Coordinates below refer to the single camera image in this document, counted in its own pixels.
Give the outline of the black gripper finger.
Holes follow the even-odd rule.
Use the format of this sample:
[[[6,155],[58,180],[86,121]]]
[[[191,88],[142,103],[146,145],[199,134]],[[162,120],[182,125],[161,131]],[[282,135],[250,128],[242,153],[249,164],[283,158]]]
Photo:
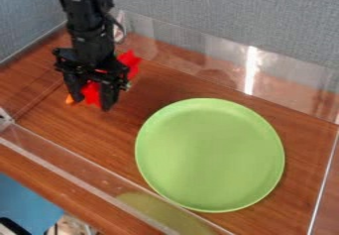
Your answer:
[[[119,97],[119,86],[114,82],[103,81],[99,88],[100,109],[108,111]]]
[[[74,101],[82,102],[86,98],[82,93],[83,86],[86,85],[86,79],[75,73],[66,73],[64,82]]]

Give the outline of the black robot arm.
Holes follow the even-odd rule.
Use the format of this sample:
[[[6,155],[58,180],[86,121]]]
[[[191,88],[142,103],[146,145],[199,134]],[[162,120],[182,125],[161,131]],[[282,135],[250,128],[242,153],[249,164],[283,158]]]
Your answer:
[[[70,48],[55,48],[55,68],[75,103],[87,99],[94,83],[98,106],[108,111],[127,89],[130,68],[115,55],[114,27],[124,30],[110,14],[112,0],[59,0],[67,14]]]

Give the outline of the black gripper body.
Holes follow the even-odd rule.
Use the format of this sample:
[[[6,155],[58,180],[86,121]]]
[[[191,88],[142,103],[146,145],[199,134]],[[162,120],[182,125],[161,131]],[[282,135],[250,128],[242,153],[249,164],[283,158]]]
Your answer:
[[[75,73],[87,80],[94,71],[114,62],[114,42],[108,37],[95,42],[72,39],[71,48],[55,48],[55,68],[63,74]]]

